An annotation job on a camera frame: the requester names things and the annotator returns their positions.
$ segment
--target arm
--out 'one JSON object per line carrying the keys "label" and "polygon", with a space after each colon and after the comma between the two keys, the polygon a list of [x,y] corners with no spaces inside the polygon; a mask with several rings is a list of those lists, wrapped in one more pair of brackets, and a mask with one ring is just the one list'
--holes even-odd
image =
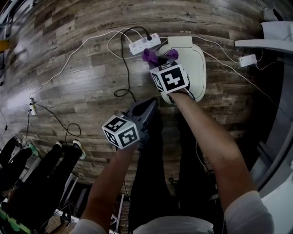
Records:
{"label": "arm", "polygon": [[81,219],[99,224],[109,233],[113,205],[121,191],[128,167],[137,145],[117,150],[116,155],[94,182]]}
{"label": "arm", "polygon": [[188,95],[171,93],[215,171],[223,211],[241,195],[255,190],[242,154],[229,132]]}

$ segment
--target person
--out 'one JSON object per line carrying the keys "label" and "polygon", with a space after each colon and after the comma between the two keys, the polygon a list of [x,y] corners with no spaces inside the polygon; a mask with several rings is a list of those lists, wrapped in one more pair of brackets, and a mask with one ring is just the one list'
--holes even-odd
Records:
{"label": "person", "polygon": [[[18,147],[20,151],[15,155],[12,162],[11,155],[15,147]],[[12,137],[4,146],[0,153],[0,164],[2,168],[0,169],[0,202],[9,194],[11,188],[15,185],[19,176],[22,174],[27,159],[35,154],[38,156],[37,150],[32,144],[28,148],[22,149],[21,141],[17,136]]]}
{"label": "person", "polygon": [[[241,152],[226,131],[185,93],[169,94],[182,116],[178,118],[182,156],[177,206],[167,189],[163,169],[162,122],[149,125],[150,138],[141,151],[131,190],[129,229],[133,234],[214,233],[205,204],[209,195],[200,148],[214,170],[229,234],[272,234],[272,216],[262,203]],[[109,232],[112,208],[132,161],[135,145],[117,150],[94,182],[87,206],[71,234]]]}
{"label": "person", "polygon": [[[63,153],[64,158],[53,171]],[[2,203],[2,209],[28,229],[44,233],[61,201],[70,173],[77,161],[85,157],[86,153],[78,140],[74,140],[73,146],[69,147],[63,147],[62,142],[58,141],[14,191],[8,203]]]}

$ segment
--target black pants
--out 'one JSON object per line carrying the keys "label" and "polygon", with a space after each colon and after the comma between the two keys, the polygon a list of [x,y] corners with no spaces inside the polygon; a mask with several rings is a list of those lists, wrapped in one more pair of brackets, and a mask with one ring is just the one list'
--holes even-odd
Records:
{"label": "black pants", "polygon": [[[177,200],[171,197],[167,188],[163,167],[163,124],[159,116],[149,127],[150,139],[141,151],[136,177],[131,190],[129,229],[131,232],[153,219],[185,215],[210,221],[207,210],[207,175],[195,153],[196,139],[182,117],[178,116],[178,129],[182,156]],[[202,153],[197,147],[203,161]]]}
{"label": "black pants", "polygon": [[9,203],[10,215],[30,229],[40,231],[46,227],[43,224],[58,207],[65,183],[81,156],[81,150],[74,146],[66,148],[63,160],[52,173],[62,154],[63,148],[55,145],[15,191]]}
{"label": "black pants", "polygon": [[15,148],[15,143],[16,139],[11,138],[0,153],[0,164],[2,166],[0,169],[0,202],[5,199],[1,196],[1,193],[14,186],[26,166],[27,159],[32,155],[31,149],[22,149],[14,157],[13,162],[8,163]]}

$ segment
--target white toilet seat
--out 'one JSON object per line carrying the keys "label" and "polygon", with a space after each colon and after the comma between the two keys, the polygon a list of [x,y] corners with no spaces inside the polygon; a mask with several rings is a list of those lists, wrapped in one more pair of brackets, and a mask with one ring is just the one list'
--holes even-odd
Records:
{"label": "white toilet seat", "polygon": [[[196,102],[200,101],[206,91],[206,60],[201,48],[192,43],[192,37],[168,37],[168,44],[160,48],[158,56],[165,55],[172,49],[178,51],[178,61],[187,72],[189,91]],[[167,94],[161,92],[161,95],[167,103],[172,104]]]}

